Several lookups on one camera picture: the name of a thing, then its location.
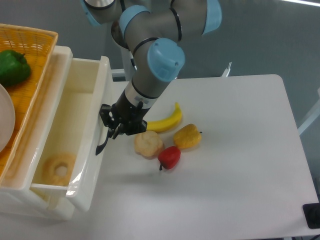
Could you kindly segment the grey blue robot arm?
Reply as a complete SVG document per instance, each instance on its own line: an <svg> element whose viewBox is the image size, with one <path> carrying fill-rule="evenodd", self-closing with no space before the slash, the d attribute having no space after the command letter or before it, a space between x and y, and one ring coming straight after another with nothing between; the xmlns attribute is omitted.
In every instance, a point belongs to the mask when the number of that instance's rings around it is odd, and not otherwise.
<svg viewBox="0 0 320 240"><path fill-rule="evenodd" d="M217 0L173 0L161 12L132 0L84 0L82 6L94 25L118 21L136 66L117 102L101 106L108 138L146 130L144 116L185 64L178 43L215 31L222 22Z"/></svg>

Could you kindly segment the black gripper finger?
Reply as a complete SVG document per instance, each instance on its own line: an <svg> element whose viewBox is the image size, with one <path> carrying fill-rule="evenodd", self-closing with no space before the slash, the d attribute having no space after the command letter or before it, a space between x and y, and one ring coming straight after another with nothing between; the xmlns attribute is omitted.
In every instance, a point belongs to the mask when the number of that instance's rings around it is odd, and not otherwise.
<svg viewBox="0 0 320 240"><path fill-rule="evenodd" d="M148 123L145 120L139 121L139 122L126 122L121 123L118 127L118 134L119 135L136 135L140 133L144 133L147 130Z"/></svg>
<svg viewBox="0 0 320 240"><path fill-rule="evenodd" d="M118 126L120 125L120 115L116 109L116 105L102 104L99 115L105 127L108 127L109 138L113 140L118 136Z"/></svg>

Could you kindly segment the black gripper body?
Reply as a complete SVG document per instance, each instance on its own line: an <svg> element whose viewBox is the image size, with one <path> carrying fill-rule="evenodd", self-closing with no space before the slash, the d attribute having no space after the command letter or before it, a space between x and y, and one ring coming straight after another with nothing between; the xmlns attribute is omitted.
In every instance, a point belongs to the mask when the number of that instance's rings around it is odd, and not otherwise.
<svg viewBox="0 0 320 240"><path fill-rule="evenodd" d="M147 122L144 120L149 108L143 108L142 101L137 105L132 104L123 91L115 104L111 107L114 125L123 124L127 129L146 129Z"/></svg>

